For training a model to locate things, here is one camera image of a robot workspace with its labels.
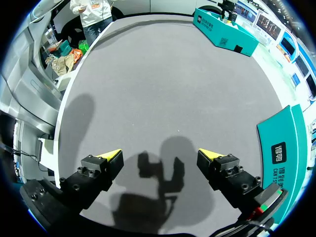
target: table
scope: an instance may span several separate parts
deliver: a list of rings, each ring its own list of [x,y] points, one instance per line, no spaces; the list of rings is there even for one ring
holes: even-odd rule
[[[197,168],[198,148],[232,153],[261,175],[256,125],[282,107],[252,57],[215,47],[192,21],[117,20],[79,69],[61,122],[59,174],[118,148],[125,162],[83,216],[129,231],[202,237],[237,220],[240,212]]]

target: bolt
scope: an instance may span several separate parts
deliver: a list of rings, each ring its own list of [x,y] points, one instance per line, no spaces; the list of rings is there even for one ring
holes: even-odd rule
[[[79,174],[82,174],[82,172],[83,172],[83,167],[81,167],[81,166],[78,167],[78,168],[77,168],[77,171],[78,171]]]
[[[44,195],[44,194],[45,194],[45,189],[41,189],[41,190],[39,191],[39,193],[40,193],[41,195]]]
[[[241,188],[244,189],[244,190],[247,190],[249,188],[249,186],[247,184],[242,184]]]
[[[95,177],[95,171],[94,170],[89,171],[89,177],[91,177],[91,178]]]
[[[242,172],[243,171],[243,167],[242,166],[237,166],[238,168],[238,172]]]
[[[76,191],[79,191],[80,186],[78,184],[74,184],[73,185],[73,189],[76,190]]]
[[[38,199],[38,195],[32,194],[31,199],[32,199],[32,201],[36,201]]]
[[[256,179],[257,183],[259,183],[261,181],[260,176],[257,176],[255,179]]]

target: teal sign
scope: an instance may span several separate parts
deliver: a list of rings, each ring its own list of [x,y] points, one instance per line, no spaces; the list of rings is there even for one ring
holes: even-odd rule
[[[273,216],[279,224],[294,203],[306,173],[307,134],[301,107],[287,106],[257,127],[263,159],[263,188],[277,183],[289,192]]]
[[[232,22],[234,28],[219,20],[221,16],[202,9],[196,9],[193,24],[198,27],[215,46],[251,56],[258,40],[240,25]]]

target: display screen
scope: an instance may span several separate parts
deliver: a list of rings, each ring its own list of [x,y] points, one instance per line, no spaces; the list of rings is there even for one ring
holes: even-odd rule
[[[292,54],[295,51],[295,48],[291,45],[291,43],[289,41],[287,41],[286,38],[283,38],[282,41],[281,41],[281,44],[288,51],[290,56],[292,56]]]
[[[251,22],[254,22],[256,19],[256,15],[252,14],[251,12],[249,12],[248,9],[243,8],[242,6],[240,6],[238,4],[235,5],[235,13],[246,18],[247,20],[249,20]]]
[[[270,21],[267,17],[264,17],[262,14],[259,15],[257,26],[267,32],[275,40],[281,32],[281,29],[275,23]]]
[[[307,79],[306,79],[306,82],[308,84],[308,86],[310,87],[310,90],[312,92],[312,95],[313,97],[316,96],[316,85],[315,85],[315,82],[312,78],[312,75],[310,75]]]
[[[303,59],[301,58],[301,56],[297,57],[296,64],[298,68],[300,69],[300,71],[302,72],[303,76],[306,76],[308,73],[308,68],[306,64],[304,63]]]

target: gray panel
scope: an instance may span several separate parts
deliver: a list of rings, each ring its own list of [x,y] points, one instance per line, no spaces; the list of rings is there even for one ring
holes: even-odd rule
[[[49,18],[47,19],[46,17],[39,23],[32,23],[33,27],[34,24],[38,26],[37,31],[34,31],[34,33],[37,33],[37,35],[35,34],[36,37],[38,37],[38,39],[34,37],[36,47],[34,47],[29,29],[25,28],[24,31],[21,31],[19,36],[15,37],[12,42],[1,68],[3,78],[6,80],[14,100],[24,110],[32,114],[30,117],[39,118],[36,121],[32,118],[26,118],[25,120],[28,122],[34,121],[32,125],[36,127],[56,125],[62,97],[53,81],[45,74],[41,65],[38,64],[38,68],[36,68],[32,63],[32,59],[39,61],[39,40],[48,21]]]
[[[130,231],[209,236],[240,212],[211,190],[196,166],[198,148],[232,153],[260,175],[256,125],[279,110],[253,58],[215,47],[191,23],[163,15],[118,20],[71,89],[61,124],[60,175],[76,171],[88,154],[122,148],[123,170],[82,215]],[[143,162],[147,156],[152,165]],[[140,164],[152,178],[139,174]]]

